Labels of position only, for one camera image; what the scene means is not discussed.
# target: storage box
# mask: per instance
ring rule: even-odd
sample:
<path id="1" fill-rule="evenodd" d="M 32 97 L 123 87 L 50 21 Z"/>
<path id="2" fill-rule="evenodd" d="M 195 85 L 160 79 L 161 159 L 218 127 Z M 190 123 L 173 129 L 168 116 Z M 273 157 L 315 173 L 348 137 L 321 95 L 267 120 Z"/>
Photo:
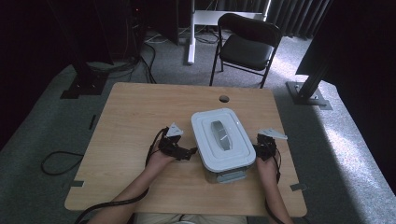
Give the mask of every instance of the storage box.
<path id="1" fill-rule="evenodd" d="M 229 108 L 197 112 L 191 123 L 207 181 L 229 183 L 245 178 L 256 152 L 235 113 Z"/>

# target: container lid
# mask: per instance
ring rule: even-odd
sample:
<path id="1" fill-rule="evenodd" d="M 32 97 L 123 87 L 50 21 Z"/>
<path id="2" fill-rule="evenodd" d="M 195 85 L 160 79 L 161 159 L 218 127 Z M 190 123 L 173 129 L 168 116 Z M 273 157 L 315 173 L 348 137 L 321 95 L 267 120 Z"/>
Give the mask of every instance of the container lid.
<path id="1" fill-rule="evenodd" d="M 244 127 L 229 108 L 197 112 L 192 128 L 206 169 L 218 173 L 249 166 L 256 160 Z"/>

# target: black chair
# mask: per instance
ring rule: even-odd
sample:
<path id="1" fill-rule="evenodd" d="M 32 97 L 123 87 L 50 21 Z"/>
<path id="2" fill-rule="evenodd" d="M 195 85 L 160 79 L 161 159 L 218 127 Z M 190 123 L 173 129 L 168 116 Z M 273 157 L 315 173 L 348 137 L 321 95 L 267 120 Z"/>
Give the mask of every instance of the black chair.
<path id="1" fill-rule="evenodd" d="M 227 65 L 262 76 L 260 85 L 262 88 L 282 38 L 281 31 L 272 23 L 242 17 L 234 13 L 226 13 L 221 16 L 218 27 L 219 43 L 216 48 L 209 86 L 213 84 L 219 57 L 221 72 L 224 71 L 224 65 Z M 223 45 L 221 31 L 224 30 L 229 30 L 232 34 Z"/>

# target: table top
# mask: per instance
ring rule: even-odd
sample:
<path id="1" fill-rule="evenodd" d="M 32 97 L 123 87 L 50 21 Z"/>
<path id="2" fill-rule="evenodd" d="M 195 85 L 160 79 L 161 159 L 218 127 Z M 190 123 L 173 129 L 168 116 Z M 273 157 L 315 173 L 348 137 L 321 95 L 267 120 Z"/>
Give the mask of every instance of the table top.
<path id="1" fill-rule="evenodd" d="M 221 95 L 229 97 L 222 103 Z M 65 201 L 69 210 L 111 201 L 144 169 L 155 135 L 173 122 L 184 131 L 178 144 L 196 147 L 191 126 L 195 112 L 230 108 L 256 144 L 260 129 L 283 133 L 273 94 L 265 89 L 117 83 L 111 91 Z M 306 214 L 303 194 L 292 191 L 298 177 L 286 140 L 276 139 L 282 155 L 279 189 L 292 217 Z M 266 216 L 264 195 L 255 165 L 247 178 L 229 184 L 205 180 L 199 153 L 174 161 L 151 185 L 136 212 Z"/>

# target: chair backrest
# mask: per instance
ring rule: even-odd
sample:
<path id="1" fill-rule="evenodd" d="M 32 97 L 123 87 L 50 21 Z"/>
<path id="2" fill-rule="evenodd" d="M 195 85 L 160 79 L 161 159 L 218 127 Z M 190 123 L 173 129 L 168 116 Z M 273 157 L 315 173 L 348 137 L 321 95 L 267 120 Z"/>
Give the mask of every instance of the chair backrest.
<path id="1" fill-rule="evenodd" d="M 262 42 L 274 48 L 277 48 L 282 38 L 281 31 L 274 24 L 246 18 L 234 13 L 222 15 L 219 18 L 218 26 L 220 38 L 221 29 L 229 29 L 247 40 Z"/>

